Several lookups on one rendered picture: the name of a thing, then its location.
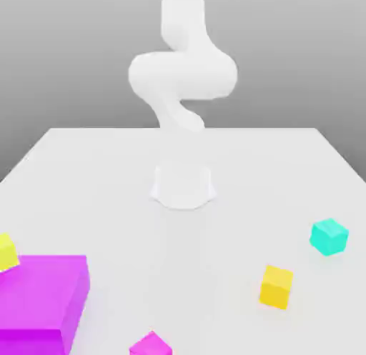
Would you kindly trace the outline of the small turquoise cube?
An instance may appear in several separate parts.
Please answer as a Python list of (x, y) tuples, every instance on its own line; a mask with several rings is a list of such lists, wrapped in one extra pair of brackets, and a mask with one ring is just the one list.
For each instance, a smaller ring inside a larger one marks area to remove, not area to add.
[(312, 225), (310, 244), (323, 256), (343, 252), (347, 245), (349, 231), (334, 219), (325, 219)]

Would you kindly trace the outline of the small magenta cube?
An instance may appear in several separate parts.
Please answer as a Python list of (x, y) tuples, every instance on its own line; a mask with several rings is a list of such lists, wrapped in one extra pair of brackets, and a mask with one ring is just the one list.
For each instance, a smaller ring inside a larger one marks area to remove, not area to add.
[(129, 355), (172, 355), (172, 348), (151, 331), (129, 348)]

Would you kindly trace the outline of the small lime yellow cube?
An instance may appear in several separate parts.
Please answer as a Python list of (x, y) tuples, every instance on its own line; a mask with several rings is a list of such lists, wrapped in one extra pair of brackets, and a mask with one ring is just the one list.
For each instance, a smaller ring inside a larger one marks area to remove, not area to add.
[(19, 265), (16, 247), (8, 234), (0, 234), (0, 272)]

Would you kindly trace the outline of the large magenta box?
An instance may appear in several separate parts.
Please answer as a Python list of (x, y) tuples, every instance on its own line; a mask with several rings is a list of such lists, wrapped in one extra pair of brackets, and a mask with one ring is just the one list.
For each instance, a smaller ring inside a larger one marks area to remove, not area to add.
[(0, 355), (69, 355), (90, 289), (85, 255), (21, 255), (0, 273)]

